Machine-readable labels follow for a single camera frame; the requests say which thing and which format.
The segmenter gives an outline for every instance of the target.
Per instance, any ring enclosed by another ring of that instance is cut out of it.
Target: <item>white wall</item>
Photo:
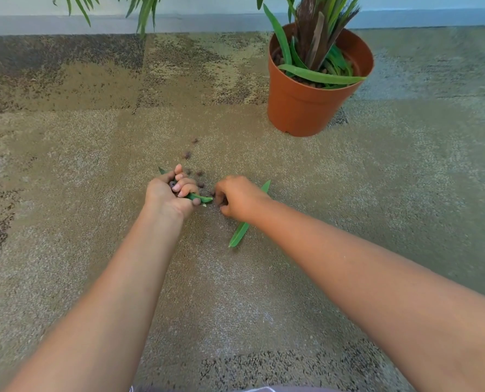
[[[265,0],[272,12],[285,12],[285,0]],[[66,0],[0,0],[0,16],[64,15]],[[364,11],[391,9],[452,9],[485,8],[485,0],[361,0]],[[80,14],[72,2],[74,13]],[[101,0],[92,14],[124,15],[128,3],[122,0]],[[259,13],[256,0],[162,0],[158,6],[160,14],[205,14],[205,13]]]

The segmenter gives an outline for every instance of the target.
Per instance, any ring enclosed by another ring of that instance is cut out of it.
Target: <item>baseboard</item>
[[[286,13],[277,18],[287,23]],[[82,16],[0,16],[0,35],[13,34],[124,34],[134,33],[137,17],[92,16],[89,27]],[[348,25],[352,29],[485,25],[485,8],[362,11]],[[156,17],[155,32],[270,31],[264,13],[165,15]]]

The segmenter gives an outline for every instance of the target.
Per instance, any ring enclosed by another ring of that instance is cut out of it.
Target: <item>plastic pot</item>
[[[288,40],[292,37],[293,26],[291,23],[283,27]],[[336,43],[344,57],[351,61],[354,75],[370,75],[373,55],[363,40],[344,29]],[[292,136],[315,135],[328,125],[344,101],[363,81],[339,89],[319,89],[301,84],[285,75],[273,62],[272,55],[279,48],[277,37],[273,34],[268,47],[268,118],[278,130]]]

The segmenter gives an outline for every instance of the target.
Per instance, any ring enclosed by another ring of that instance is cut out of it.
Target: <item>forearm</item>
[[[256,206],[251,223],[281,246],[418,390],[485,385],[479,366],[485,363],[484,296],[278,202]]]
[[[181,226],[143,209],[106,270],[8,391],[128,390]]]

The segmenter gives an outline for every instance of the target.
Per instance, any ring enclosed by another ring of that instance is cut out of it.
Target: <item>pot rim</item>
[[[292,25],[292,24],[293,24],[293,23],[289,23],[289,24],[287,24],[287,25],[284,25],[284,26],[283,26],[283,28],[284,28],[285,26]],[[358,37],[358,38],[359,38],[361,41],[363,41],[363,42],[364,42],[364,40],[363,40],[363,39],[361,39],[361,38],[360,38],[360,37],[359,37],[357,34],[355,34],[354,32],[351,32],[351,31],[349,31],[348,29],[343,29],[342,31],[347,31],[347,32],[350,32],[351,34],[353,34],[353,35],[357,36],[357,37]],[[327,93],[328,91],[341,91],[341,90],[345,90],[345,89],[348,89],[348,88],[352,88],[352,87],[354,87],[354,86],[361,85],[361,84],[362,84],[364,81],[366,81],[366,80],[364,79],[364,80],[362,80],[362,81],[356,82],[355,84],[351,84],[351,85],[348,85],[348,86],[343,87],[343,88],[334,88],[334,89],[314,88],[314,87],[311,87],[311,86],[309,86],[309,85],[304,85],[304,84],[301,84],[300,82],[295,81],[295,80],[294,80],[294,79],[292,79],[291,77],[288,77],[288,76],[287,76],[287,75],[284,73],[284,71],[280,70],[280,69],[277,67],[277,65],[275,64],[275,62],[273,61],[273,59],[272,59],[272,52],[270,52],[270,45],[271,45],[271,43],[272,43],[272,39],[273,39],[273,37],[275,37],[275,36],[276,36],[276,35],[275,35],[275,33],[273,33],[273,34],[272,34],[272,37],[270,38],[270,41],[268,41],[268,60],[269,60],[269,62],[270,62],[272,65],[273,65],[273,68],[274,68],[275,70],[278,70],[278,71],[279,71],[279,72],[280,72],[280,73],[281,73],[281,74],[282,74],[282,75],[283,75],[285,78],[287,78],[288,80],[290,80],[291,82],[293,82],[295,85],[299,85],[299,87],[300,87],[300,88],[303,88],[303,89],[306,89],[306,88],[307,88],[308,90],[313,90],[313,91],[322,91],[322,92],[326,92],[326,93]],[[366,78],[368,78],[368,77],[370,76],[371,72],[373,71],[373,67],[372,67],[371,71],[368,73],[368,75],[366,75]]]

